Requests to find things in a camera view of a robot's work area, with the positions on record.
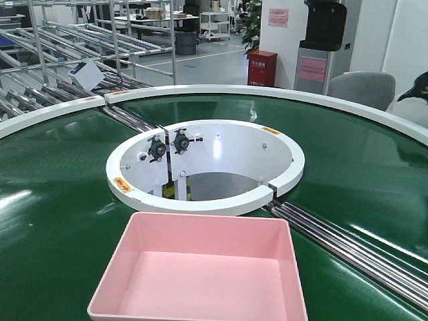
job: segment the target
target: green conveyor belt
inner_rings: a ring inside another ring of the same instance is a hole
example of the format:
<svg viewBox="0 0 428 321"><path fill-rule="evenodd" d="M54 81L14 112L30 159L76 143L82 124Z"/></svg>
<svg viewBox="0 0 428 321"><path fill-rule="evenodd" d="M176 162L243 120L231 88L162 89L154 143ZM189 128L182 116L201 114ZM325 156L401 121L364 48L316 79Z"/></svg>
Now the green conveyor belt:
<svg viewBox="0 0 428 321"><path fill-rule="evenodd" d="M283 201L381 246L425 277L426 146L368 120L275 98L185 95L124 107L163 125L251 121L256 112L257 123L283 131L306 155L304 177ZM89 320L86 307L134 212L110 192L105 163L133 135L89 110L0 140L0 320ZM427 319L300 234L293 240L311 321Z"/></svg>

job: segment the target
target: white shelf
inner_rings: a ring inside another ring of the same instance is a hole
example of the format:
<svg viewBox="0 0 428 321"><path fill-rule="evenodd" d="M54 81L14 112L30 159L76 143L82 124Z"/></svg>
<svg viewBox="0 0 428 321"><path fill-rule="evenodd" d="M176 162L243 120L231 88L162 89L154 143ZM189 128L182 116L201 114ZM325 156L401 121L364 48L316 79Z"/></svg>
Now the white shelf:
<svg viewBox="0 0 428 321"><path fill-rule="evenodd" d="M219 39L230 37L229 14L227 12L202 12L200 20L200 39Z"/></svg>

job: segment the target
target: red fire extinguisher box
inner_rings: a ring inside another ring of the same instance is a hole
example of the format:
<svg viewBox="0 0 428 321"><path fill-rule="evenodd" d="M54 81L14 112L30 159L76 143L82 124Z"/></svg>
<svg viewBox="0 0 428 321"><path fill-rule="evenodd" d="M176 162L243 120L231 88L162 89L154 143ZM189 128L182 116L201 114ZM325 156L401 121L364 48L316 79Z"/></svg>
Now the red fire extinguisher box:
<svg viewBox="0 0 428 321"><path fill-rule="evenodd" d="M278 54L255 50L248 53L248 85L273 87Z"/></svg>

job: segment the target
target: cardboard box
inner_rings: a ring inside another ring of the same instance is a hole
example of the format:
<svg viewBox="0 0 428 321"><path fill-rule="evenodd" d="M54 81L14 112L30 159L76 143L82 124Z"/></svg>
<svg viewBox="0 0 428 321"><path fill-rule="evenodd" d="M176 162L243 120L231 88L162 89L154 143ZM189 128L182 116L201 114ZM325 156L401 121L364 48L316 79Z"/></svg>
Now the cardboard box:
<svg viewBox="0 0 428 321"><path fill-rule="evenodd" d="M307 321L282 219L135 213L88 306L96 321Z"/></svg>
<svg viewBox="0 0 428 321"><path fill-rule="evenodd" d="M165 20L165 10L162 8L147 8L144 14L149 19Z"/></svg>
<svg viewBox="0 0 428 321"><path fill-rule="evenodd" d="M174 13L174 19L182 19L182 18L187 18L187 14L186 13Z"/></svg>

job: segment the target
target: red sign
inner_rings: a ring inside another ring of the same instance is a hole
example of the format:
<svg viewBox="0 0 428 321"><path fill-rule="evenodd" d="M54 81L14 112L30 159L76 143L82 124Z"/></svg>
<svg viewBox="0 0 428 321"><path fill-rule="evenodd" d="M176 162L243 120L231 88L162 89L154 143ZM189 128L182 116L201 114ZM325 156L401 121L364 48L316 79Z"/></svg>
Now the red sign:
<svg viewBox="0 0 428 321"><path fill-rule="evenodd" d="M269 9L271 27L288 27L288 9Z"/></svg>
<svg viewBox="0 0 428 321"><path fill-rule="evenodd" d="M299 77L315 82L323 82L326 75L327 60L315 58L301 58Z"/></svg>

